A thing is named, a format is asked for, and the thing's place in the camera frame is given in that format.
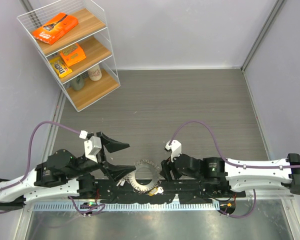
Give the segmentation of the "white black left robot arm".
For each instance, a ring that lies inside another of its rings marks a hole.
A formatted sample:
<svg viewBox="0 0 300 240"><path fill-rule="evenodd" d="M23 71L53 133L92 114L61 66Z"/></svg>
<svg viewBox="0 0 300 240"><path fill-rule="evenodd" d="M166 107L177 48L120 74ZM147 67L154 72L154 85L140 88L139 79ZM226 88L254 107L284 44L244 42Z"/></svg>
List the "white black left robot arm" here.
<svg viewBox="0 0 300 240"><path fill-rule="evenodd" d="M76 157L66 149L57 150L24 176L8 180L0 178L0 212L22 209L38 200L62 197L92 199L99 192L92 172L100 170L112 183L116 183L136 170L134 165L113 165L106 152L129 148L102 132L81 132L84 154Z"/></svg>

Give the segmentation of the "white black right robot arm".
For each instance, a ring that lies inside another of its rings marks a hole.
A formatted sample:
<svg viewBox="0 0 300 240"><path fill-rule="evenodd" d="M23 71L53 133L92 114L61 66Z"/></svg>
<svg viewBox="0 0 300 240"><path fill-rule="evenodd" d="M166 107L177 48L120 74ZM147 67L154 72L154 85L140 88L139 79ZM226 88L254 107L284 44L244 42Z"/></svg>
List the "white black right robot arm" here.
<svg viewBox="0 0 300 240"><path fill-rule="evenodd" d="M247 190L289 189L300 195L300 155L270 161L243 161L206 157L197 159L180 154L161 162L160 175L167 181L182 176L198 180L205 188L212 187L222 197Z"/></svg>

